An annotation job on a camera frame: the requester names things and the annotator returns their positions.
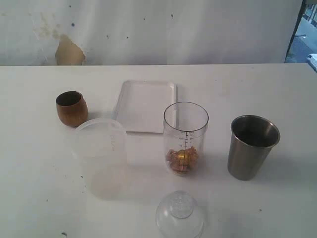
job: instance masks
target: clear dome lid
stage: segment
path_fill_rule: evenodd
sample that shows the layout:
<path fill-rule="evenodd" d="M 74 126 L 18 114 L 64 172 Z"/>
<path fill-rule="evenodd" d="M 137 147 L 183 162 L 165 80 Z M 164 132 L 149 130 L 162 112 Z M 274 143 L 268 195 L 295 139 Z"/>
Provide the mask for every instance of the clear dome lid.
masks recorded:
<path fill-rule="evenodd" d="M 196 200 L 185 191 L 175 191 L 158 205 L 156 222 L 166 238 L 199 238 L 204 217 Z"/>

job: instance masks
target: plastic lid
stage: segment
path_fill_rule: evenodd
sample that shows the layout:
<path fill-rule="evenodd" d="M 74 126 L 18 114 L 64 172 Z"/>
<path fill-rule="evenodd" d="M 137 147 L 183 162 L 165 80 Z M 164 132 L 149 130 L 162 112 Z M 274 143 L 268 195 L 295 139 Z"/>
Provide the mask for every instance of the plastic lid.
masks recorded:
<path fill-rule="evenodd" d="M 126 131 L 115 120 L 89 120 L 75 130 L 73 152 L 80 158 L 107 157 L 113 164 L 126 162 Z"/>
<path fill-rule="evenodd" d="M 198 238 L 204 226 L 201 209 L 185 191 L 175 191 L 161 201 L 156 222 L 166 238 Z"/>

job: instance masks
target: white tray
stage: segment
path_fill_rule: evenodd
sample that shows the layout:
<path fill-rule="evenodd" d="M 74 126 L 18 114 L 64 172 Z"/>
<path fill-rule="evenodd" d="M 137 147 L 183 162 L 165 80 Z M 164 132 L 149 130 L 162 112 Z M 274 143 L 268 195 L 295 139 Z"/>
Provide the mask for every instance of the white tray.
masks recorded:
<path fill-rule="evenodd" d="M 163 133 L 163 113 L 176 102 L 176 85 L 170 82 L 126 81 L 114 111 L 126 131 Z"/>

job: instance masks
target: cup rim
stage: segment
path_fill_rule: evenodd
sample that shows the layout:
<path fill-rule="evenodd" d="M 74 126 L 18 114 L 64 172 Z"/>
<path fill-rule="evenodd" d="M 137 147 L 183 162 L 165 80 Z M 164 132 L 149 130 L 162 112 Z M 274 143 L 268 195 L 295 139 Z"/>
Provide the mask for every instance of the cup rim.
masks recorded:
<path fill-rule="evenodd" d="M 74 104 L 68 105 L 68 106 L 64 106 L 64 105 L 59 104 L 59 103 L 57 102 L 57 99 L 58 99 L 61 95 L 66 94 L 66 93 L 77 93 L 77 94 L 79 94 L 80 99 L 78 100 L 77 103 L 74 103 Z M 75 105 L 79 104 L 82 99 L 83 99 L 83 95 L 82 95 L 80 92 L 78 92 L 78 91 L 66 91 L 66 92 L 63 92 L 63 93 L 59 94 L 59 95 L 56 97 L 55 102 L 56 102 L 56 104 L 57 104 L 59 107 L 67 108 L 67 107 L 72 107 L 72 106 L 75 106 Z"/>
<path fill-rule="evenodd" d="M 273 143 L 272 145 L 269 145 L 269 146 L 254 146 L 254 145 L 249 145 L 248 143 L 246 143 L 246 142 L 242 141 L 241 139 L 239 139 L 239 138 L 237 137 L 237 135 L 236 135 L 236 134 L 234 133 L 234 131 L 233 131 L 233 125 L 234 125 L 234 123 L 235 123 L 238 119 L 240 119 L 240 118 L 247 118 L 247 117 L 265 120 L 266 122 L 268 122 L 269 124 L 271 124 L 271 125 L 274 127 L 274 129 L 276 130 L 276 132 L 277 132 L 277 140 L 275 141 L 275 143 Z M 264 149 L 264 148 L 272 148 L 272 147 L 274 147 L 275 145 L 277 145 L 277 144 L 279 143 L 280 139 L 281 139 L 281 134 L 280 134 L 280 132 L 279 132 L 277 126 L 276 126 L 274 123 L 272 123 L 270 120 L 268 120 L 268 119 L 266 119 L 266 118 L 263 118 L 263 117 L 260 117 L 260 116 L 257 116 L 257 115 L 242 115 L 242 116 L 239 116 L 239 117 L 235 118 L 235 119 L 232 121 L 232 123 L 231 123 L 231 132 L 232 132 L 232 134 L 234 135 L 234 137 L 235 137 L 238 141 L 240 141 L 241 143 L 243 143 L 243 144 L 245 144 L 245 145 L 247 145 L 247 146 L 249 146 L 249 147 L 252 147 L 252 148 L 260 148 L 260 149 L 261 149 L 261 148 L 263 148 L 263 149 Z"/>
<path fill-rule="evenodd" d="M 206 123 L 204 124 L 204 126 L 202 126 L 202 127 L 199 128 L 199 129 L 196 129 L 196 130 L 180 130 L 180 129 L 177 129 L 177 128 L 171 126 L 171 125 L 167 122 L 167 120 L 166 120 L 166 118 L 165 118 L 165 113 L 166 113 L 167 109 L 169 109 L 171 106 L 173 106 L 173 105 L 175 105 L 175 104 L 180 104 L 180 103 L 190 103 L 190 104 L 194 104 L 194 105 L 196 105 L 196 106 L 202 108 L 202 109 L 205 111 L 205 113 L 207 114 L 207 121 L 206 121 Z M 186 101 L 184 101 L 184 102 L 177 102 L 177 103 L 173 103 L 173 104 L 169 105 L 169 106 L 165 109 L 164 114 L 163 114 L 163 117 L 164 117 L 164 121 L 166 122 L 167 125 L 169 125 L 171 128 L 173 128 L 173 129 L 175 129 L 175 130 L 182 131 L 182 132 L 195 132 L 195 131 L 201 130 L 201 129 L 203 129 L 204 127 L 206 127 L 206 126 L 208 125 L 208 122 L 209 122 L 209 115 L 208 115 L 208 112 L 206 111 L 205 108 L 203 108 L 202 106 L 198 105 L 197 103 L 186 102 Z"/>

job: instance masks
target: clear plastic cup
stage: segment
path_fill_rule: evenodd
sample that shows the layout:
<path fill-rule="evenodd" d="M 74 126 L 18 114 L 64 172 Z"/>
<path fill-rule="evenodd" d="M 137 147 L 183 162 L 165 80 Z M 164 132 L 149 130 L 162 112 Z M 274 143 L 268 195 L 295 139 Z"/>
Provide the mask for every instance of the clear plastic cup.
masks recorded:
<path fill-rule="evenodd" d="M 207 111 L 195 103 L 179 102 L 164 112 L 164 151 L 169 170 L 185 176 L 194 170 L 203 152 Z"/>
<path fill-rule="evenodd" d="M 72 151 L 82 165 L 87 188 L 112 199 L 127 184 L 126 131 L 111 119 L 93 119 L 76 128 Z"/>

